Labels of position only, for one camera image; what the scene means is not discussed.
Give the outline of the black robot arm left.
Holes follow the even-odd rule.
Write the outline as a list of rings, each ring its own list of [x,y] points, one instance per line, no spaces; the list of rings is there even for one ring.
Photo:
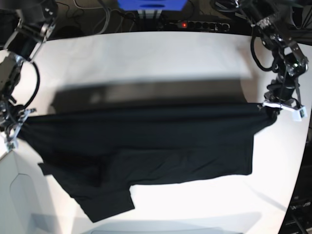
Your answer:
[[[276,79],[267,86],[265,100],[261,108],[272,108],[278,114],[280,110],[289,111],[294,121],[307,117],[307,110],[301,103],[298,79],[308,70],[308,58],[298,43],[290,35],[285,23],[274,5],[268,0],[237,0],[235,9],[249,21],[252,29],[251,53],[262,71],[276,73]],[[273,62],[269,68],[263,67],[254,50],[255,32],[259,33],[262,44],[270,50]]]

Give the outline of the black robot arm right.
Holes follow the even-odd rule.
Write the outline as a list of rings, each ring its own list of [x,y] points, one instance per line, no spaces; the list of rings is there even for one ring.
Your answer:
[[[2,0],[2,11],[14,11],[19,22],[4,45],[8,55],[0,64],[0,130],[9,149],[17,147],[17,136],[28,116],[34,112],[29,105],[36,97],[39,85],[39,69],[34,61],[42,45],[55,28],[58,5],[54,0]],[[25,62],[33,65],[37,82],[29,100],[18,105],[13,91],[20,81]]]

